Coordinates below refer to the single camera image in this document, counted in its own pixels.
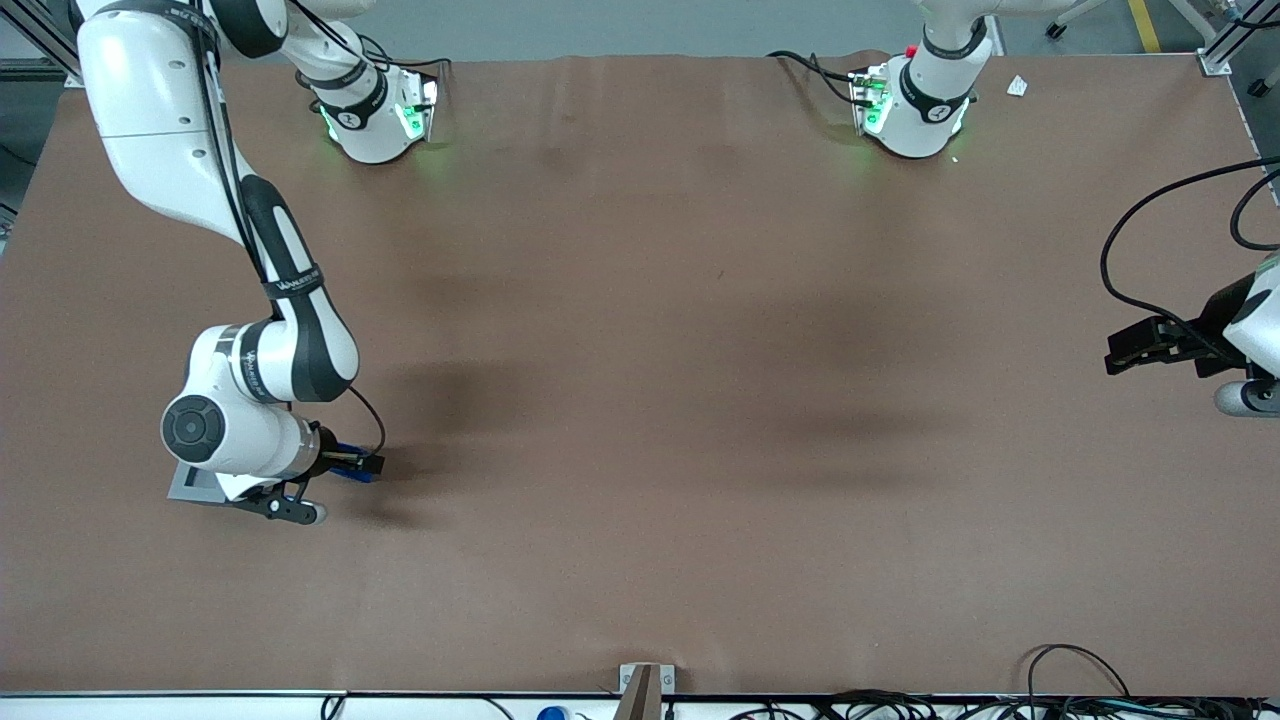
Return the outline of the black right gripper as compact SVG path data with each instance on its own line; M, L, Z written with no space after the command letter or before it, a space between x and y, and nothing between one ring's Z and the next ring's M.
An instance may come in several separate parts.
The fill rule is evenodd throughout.
M325 473L344 478L380 477L385 459L379 454L346 451L337 436L323 424L307 424L303 470L300 480L310 480Z

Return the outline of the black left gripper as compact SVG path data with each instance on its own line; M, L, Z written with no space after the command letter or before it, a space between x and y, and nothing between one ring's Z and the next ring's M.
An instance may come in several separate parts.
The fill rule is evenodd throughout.
M1170 331L1167 319L1158 315L1114 332L1103 357L1106 373L1119 375L1138 366L1178 363L1190 363L1201 379L1243 370L1245 355L1226 341L1224 332L1243 307L1252 282L1253 275L1243 275L1210 295L1199 315L1188 322L1201 340L1174 325Z

